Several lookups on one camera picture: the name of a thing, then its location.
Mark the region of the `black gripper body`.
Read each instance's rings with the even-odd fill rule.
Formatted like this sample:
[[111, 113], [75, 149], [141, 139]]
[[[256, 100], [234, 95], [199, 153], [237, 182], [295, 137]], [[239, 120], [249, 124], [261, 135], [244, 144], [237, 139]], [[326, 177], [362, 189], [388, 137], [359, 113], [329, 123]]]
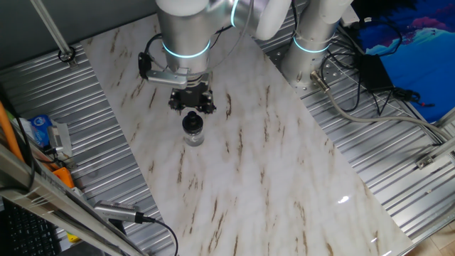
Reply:
[[211, 74], [206, 73], [198, 77], [190, 78], [185, 89], [178, 90], [181, 94], [182, 103], [186, 107], [199, 107], [200, 96], [205, 91], [212, 91], [209, 86]]

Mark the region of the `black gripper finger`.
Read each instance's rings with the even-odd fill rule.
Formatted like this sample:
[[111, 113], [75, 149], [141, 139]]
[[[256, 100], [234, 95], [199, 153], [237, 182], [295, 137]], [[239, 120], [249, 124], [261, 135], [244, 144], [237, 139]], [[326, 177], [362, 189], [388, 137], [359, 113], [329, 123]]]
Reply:
[[168, 105], [172, 110], [182, 111], [186, 106], [182, 103], [181, 94], [178, 90], [172, 90], [168, 101]]
[[200, 96], [199, 111], [205, 114], [212, 114], [216, 111], [212, 91], [205, 91]]

